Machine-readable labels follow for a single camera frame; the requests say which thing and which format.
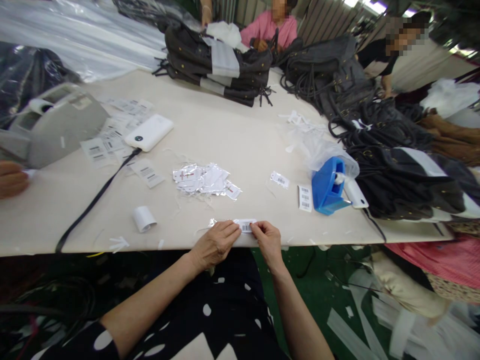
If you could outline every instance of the clear plastic bag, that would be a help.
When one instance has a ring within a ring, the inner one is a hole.
[[[118,12],[141,23],[161,29],[185,24],[199,33],[202,24],[174,0],[112,0]]]
[[[79,76],[53,51],[0,41],[0,129],[7,129],[31,99]]]
[[[436,108],[437,113],[446,119],[478,101],[479,91],[479,84],[456,83],[441,78],[431,85],[428,96],[420,101],[420,105],[424,109]]]
[[[0,37],[55,52],[86,83],[152,71],[167,56],[156,28],[91,0],[0,0]]]
[[[359,175],[359,164],[342,146],[324,139],[327,131],[325,125],[314,124],[294,110],[287,123],[279,125],[279,128],[286,134],[289,142],[285,150],[291,153],[294,149],[299,149],[305,155],[304,164],[311,171],[310,175],[320,170],[325,162],[334,156],[345,162],[345,176],[355,179]]]

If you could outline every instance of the person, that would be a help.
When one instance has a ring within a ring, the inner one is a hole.
[[[365,74],[374,79],[381,76],[384,99],[392,96],[392,71],[401,52],[420,38],[428,28],[432,14],[428,11],[415,13],[393,38],[372,41],[356,54],[356,59],[365,70]]]
[[[297,20],[291,15],[298,0],[272,0],[271,10],[262,12],[254,22],[240,31],[241,42],[259,52],[268,49],[278,28],[278,47],[281,53],[297,38]]]
[[[290,356],[334,356],[283,260],[280,231],[250,224],[272,276]],[[277,343],[255,259],[232,245],[242,231],[217,222],[172,265],[65,344],[33,356],[47,359],[288,359]],[[159,254],[171,253],[159,251]],[[212,277],[205,270],[215,267]]]
[[[12,161],[0,160],[0,200],[19,195],[29,187],[29,176]]]

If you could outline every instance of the white plastic sheet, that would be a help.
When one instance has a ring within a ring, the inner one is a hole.
[[[424,109],[436,108],[438,114],[446,119],[475,103],[479,99],[479,91],[479,84],[455,83],[454,80],[441,78],[431,85],[428,96],[420,101],[420,105]]]
[[[167,56],[157,29],[91,0],[0,0],[0,40],[50,49],[87,83],[151,71]]]

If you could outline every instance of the paper roll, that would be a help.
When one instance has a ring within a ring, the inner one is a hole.
[[[138,231],[141,233],[150,230],[150,227],[157,223],[147,206],[140,206],[134,209],[133,219],[135,220]]]
[[[32,109],[32,111],[36,112],[39,115],[45,114],[48,109],[54,107],[51,102],[38,98],[30,100],[28,102],[28,106],[30,106],[30,109]]]

